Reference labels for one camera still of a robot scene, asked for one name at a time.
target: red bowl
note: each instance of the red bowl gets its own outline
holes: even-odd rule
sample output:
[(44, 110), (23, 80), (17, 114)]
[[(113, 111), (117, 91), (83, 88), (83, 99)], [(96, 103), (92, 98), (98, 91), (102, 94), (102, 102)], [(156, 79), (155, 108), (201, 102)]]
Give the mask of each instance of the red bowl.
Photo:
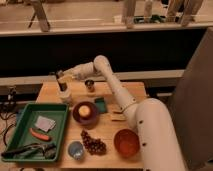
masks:
[[(80, 116), (79, 108), (81, 106), (88, 106), (89, 107), (91, 114), (88, 118), (83, 118), (83, 117)], [(75, 107), (72, 111), (72, 115), (73, 115), (73, 118), (78, 123), (80, 123), (82, 125), (90, 125), (90, 124), (93, 124), (97, 121), (98, 116), (99, 116), (99, 111), (98, 111), (98, 108), (96, 107), (96, 105), (94, 103), (89, 102), (89, 101), (83, 101), (83, 102), (80, 102), (77, 105), (75, 105)]]
[(122, 129), (114, 136), (114, 146), (121, 156), (131, 157), (140, 149), (138, 135), (130, 129)]

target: orange handle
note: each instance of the orange handle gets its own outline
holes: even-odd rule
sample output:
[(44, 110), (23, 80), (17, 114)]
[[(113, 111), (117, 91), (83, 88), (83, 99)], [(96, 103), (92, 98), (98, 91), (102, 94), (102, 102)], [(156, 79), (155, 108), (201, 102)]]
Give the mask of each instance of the orange handle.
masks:
[(36, 132), (33, 128), (30, 128), (30, 133), (34, 137), (36, 137), (36, 138), (38, 138), (40, 140), (43, 140), (43, 141), (50, 141), (50, 139), (51, 139), (50, 136), (44, 135), (44, 134), (40, 134), (40, 133)]

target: green tray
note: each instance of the green tray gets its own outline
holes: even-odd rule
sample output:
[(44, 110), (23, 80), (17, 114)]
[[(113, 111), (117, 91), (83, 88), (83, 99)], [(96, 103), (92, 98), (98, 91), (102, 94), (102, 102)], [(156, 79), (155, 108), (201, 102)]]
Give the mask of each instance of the green tray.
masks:
[[(2, 157), (5, 162), (55, 162), (59, 157), (64, 128), (68, 116), (69, 108), (61, 103), (29, 103), (25, 106), (13, 136), (10, 139), (7, 150), (16, 149), (31, 143), (54, 143), (56, 145), (56, 155), (53, 159), (45, 159), (42, 153), (29, 153), (14, 155), (11, 158)], [(38, 116), (44, 116), (56, 121), (55, 127), (47, 133), (51, 136), (50, 142), (39, 140), (31, 135), (30, 127), (34, 127)]]

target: bowl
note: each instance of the bowl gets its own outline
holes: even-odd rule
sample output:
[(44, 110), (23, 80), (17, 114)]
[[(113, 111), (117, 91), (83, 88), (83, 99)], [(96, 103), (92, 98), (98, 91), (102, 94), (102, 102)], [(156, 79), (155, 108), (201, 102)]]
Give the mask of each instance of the bowl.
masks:
[[(79, 113), (79, 111), (80, 112), (84, 111), (88, 115), (82, 116), (81, 113)], [(89, 101), (83, 101), (74, 106), (72, 114), (73, 114), (73, 118), (81, 125), (90, 125), (97, 122), (99, 111), (94, 103)]]
[(68, 147), (68, 154), (75, 160), (81, 160), (84, 155), (84, 147), (80, 141), (73, 141)]
[(122, 129), (114, 136), (114, 146), (123, 157), (132, 157), (140, 149), (138, 135), (130, 129)]

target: orange object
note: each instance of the orange object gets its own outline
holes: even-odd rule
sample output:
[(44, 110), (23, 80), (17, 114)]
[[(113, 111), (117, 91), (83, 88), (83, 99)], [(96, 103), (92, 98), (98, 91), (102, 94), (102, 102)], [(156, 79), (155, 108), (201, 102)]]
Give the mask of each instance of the orange object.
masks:
[(30, 133), (32, 134), (32, 136), (34, 136), (40, 140), (43, 140), (43, 141), (50, 141), (50, 139), (51, 139), (50, 136), (38, 133), (33, 128), (30, 128)]
[(118, 153), (123, 157), (131, 157), (140, 149), (138, 135), (130, 129), (118, 131), (114, 137), (114, 145)]

